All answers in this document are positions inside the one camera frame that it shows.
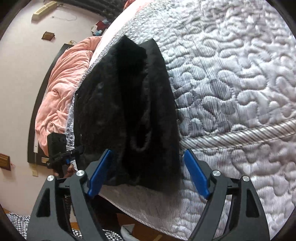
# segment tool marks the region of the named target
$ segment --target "striped trim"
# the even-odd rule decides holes
[[[280,124],[256,127],[224,134],[185,138],[180,141],[182,150],[211,150],[231,147],[241,147],[249,144],[264,143],[284,138],[296,133],[296,119],[290,119]]]

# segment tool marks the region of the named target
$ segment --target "wall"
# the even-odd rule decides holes
[[[59,7],[39,23],[32,14],[43,1],[33,0],[22,9],[0,41],[0,153],[10,156],[15,166],[0,169],[0,203],[21,215],[31,213],[37,195],[51,171],[38,167],[33,177],[27,163],[27,142],[32,110],[44,76],[64,43],[91,36],[99,15],[73,6]],[[45,31],[56,39],[41,40]]]

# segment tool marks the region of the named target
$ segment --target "black and white checkered cloth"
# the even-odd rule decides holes
[[[9,220],[12,222],[12,224],[15,226],[15,228],[20,232],[20,234],[27,239],[27,229],[30,221],[30,216],[22,216],[22,215],[17,215],[15,213],[8,213],[7,217]],[[79,238],[83,238],[82,234],[79,230],[72,229],[73,234]],[[122,237],[120,237],[117,233],[109,231],[109,230],[104,230],[106,237],[110,241],[123,241]]]

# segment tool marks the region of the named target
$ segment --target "quilted bedspread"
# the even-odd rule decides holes
[[[285,21],[265,0],[158,0],[122,27],[94,65],[124,34],[137,44],[153,38],[162,52],[177,104],[180,156],[192,148],[228,177],[250,176],[272,238],[296,206],[296,40]],[[104,186],[101,195],[140,222],[186,240],[205,200],[183,164],[182,171],[174,196],[127,185]]]

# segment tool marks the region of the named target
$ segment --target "wooden wall plaque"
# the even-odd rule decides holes
[[[11,171],[10,169],[10,157],[0,153],[0,168]]]

